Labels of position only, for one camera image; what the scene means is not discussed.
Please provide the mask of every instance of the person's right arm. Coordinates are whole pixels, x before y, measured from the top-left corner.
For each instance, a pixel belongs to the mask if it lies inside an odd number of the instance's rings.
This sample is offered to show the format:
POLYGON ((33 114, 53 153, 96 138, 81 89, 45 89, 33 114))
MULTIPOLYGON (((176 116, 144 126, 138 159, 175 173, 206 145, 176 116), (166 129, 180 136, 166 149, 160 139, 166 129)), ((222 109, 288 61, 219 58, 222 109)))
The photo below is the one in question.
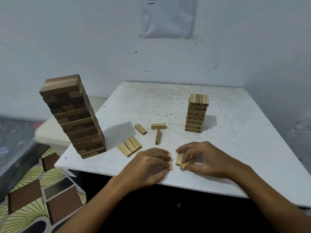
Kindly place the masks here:
POLYGON ((189 164, 186 169, 234 181, 254 201, 277 232, 311 232, 311 218, 269 186, 250 166, 207 141, 183 145, 176 152, 184 153, 182 163, 192 155, 202 155, 202 164, 189 164))

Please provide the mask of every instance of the hand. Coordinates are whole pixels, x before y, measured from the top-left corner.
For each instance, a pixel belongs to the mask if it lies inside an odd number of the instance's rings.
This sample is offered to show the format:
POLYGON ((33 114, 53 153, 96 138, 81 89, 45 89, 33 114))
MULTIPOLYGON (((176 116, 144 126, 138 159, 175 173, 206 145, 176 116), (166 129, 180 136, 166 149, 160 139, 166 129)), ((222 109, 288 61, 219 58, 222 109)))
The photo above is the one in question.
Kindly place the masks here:
POLYGON ((186 169, 191 172, 198 172, 208 176, 232 179, 236 172, 250 169, 250 167, 239 160, 229 156, 208 141, 191 142, 182 145, 176 150, 177 153, 184 153, 182 163, 186 162, 192 155, 202 155, 202 164, 189 164, 186 169))
POLYGON ((168 154, 167 150, 158 148, 140 151, 111 181, 117 182, 127 192, 154 185, 168 172, 168 161, 171 160, 168 154), (154 166, 163 166, 164 169, 151 174, 154 166))

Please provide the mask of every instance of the person's left hand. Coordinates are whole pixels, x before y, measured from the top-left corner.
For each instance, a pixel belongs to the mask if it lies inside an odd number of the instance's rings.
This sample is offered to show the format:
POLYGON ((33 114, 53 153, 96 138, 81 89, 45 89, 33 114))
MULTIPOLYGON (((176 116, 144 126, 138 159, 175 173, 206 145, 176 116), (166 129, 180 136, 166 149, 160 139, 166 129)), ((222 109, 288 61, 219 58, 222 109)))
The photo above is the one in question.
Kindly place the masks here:
POLYGON ((171 160, 168 154, 167 150, 158 148, 140 151, 111 181, 114 179, 113 181, 127 192, 154 185, 162 180, 168 172, 168 161, 171 160), (154 166, 163 166, 164 169, 152 174, 151 170, 154 166))

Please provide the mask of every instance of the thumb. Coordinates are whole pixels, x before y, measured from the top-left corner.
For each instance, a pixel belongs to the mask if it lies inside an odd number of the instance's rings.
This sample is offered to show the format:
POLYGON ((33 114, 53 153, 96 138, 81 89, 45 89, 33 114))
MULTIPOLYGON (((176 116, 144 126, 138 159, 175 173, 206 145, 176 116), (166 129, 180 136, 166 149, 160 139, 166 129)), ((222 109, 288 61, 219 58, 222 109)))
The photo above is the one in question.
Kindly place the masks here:
POLYGON ((168 172, 169 171, 167 169, 164 169, 161 172, 158 172, 157 174, 150 176, 147 179, 147 185, 153 185, 153 184, 156 184, 157 182, 161 181, 168 172))
POLYGON ((202 164, 188 164, 186 169, 190 172, 199 172, 204 174, 204 167, 202 164))

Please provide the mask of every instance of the gray mattress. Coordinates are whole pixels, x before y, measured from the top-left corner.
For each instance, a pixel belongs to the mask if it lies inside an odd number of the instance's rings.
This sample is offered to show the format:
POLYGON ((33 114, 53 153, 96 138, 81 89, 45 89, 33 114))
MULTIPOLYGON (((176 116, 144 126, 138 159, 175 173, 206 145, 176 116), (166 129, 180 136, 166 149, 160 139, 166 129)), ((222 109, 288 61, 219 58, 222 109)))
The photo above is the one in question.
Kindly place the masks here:
POLYGON ((47 148, 35 141, 35 122, 0 119, 0 202, 47 148))

